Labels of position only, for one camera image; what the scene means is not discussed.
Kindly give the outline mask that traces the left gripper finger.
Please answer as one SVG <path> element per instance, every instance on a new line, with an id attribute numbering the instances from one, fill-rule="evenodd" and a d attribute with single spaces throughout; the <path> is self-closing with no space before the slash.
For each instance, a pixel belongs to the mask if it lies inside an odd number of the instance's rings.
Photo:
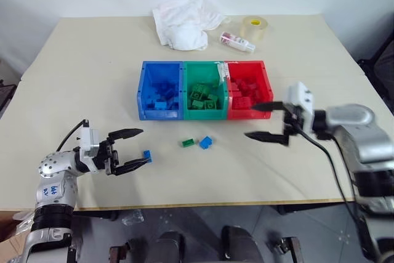
<path id="1" fill-rule="evenodd" d="M 116 140 L 119 139 L 128 139 L 131 137 L 135 137 L 143 132 L 143 129 L 138 129 L 138 128 L 127 128 L 127 129 L 121 129 L 118 131 L 113 131 L 108 134 L 108 141 L 111 143 L 114 143 Z"/>
<path id="2" fill-rule="evenodd" d="M 129 172 L 135 171 L 151 161 L 151 158 L 139 158 L 125 162 L 122 166 L 117 166 L 111 170 L 111 174 L 114 176 L 120 176 Z"/>

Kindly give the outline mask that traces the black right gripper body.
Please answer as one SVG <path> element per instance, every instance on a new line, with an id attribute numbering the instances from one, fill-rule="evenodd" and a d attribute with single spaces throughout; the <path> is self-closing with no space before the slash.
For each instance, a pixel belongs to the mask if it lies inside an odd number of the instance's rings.
<path id="1" fill-rule="evenodd" d="M 283 103 L 284 106 L 284 127 L 286 136 L 295 136 L 300 133 L 304 126 L 303 109 L 299 105 Z"/>

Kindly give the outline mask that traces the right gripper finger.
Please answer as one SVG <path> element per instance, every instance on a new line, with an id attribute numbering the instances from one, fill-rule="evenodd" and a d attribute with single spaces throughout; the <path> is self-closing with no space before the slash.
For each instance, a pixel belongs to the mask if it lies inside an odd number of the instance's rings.
<path id="1" fill-rule="evenodd" d="M 284 134 L 272 134 L 266 131 L 254 131 L 245 132 L 244 135 L 250 139 L 257 140 L 259 142 L 281 144 L 284 146 L 289 145 L 290 135 L 288 132 L 285 132 Z"/>
<path id="2" fill-rule="evenodd" d="M 272 102 L 264 102 L 258 103 L 251 107 L 252 110 L 255 111 L 274 111 L 274 110 L 285 110 L 286 107 L 282 101 L 272 101 Z"/>

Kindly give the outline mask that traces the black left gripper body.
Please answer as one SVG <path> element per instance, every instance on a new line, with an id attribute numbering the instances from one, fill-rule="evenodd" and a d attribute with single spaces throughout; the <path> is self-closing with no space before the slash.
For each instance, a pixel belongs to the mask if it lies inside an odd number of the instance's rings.
<path id="1" fill-rule="evenodd" d="M 100 142 L 97 152 L 97 168 L 104 170 L 107 175 L 116 175 L 119 164 L 118 152 L 113 148 L 115 141 L 108 137 Z"/>

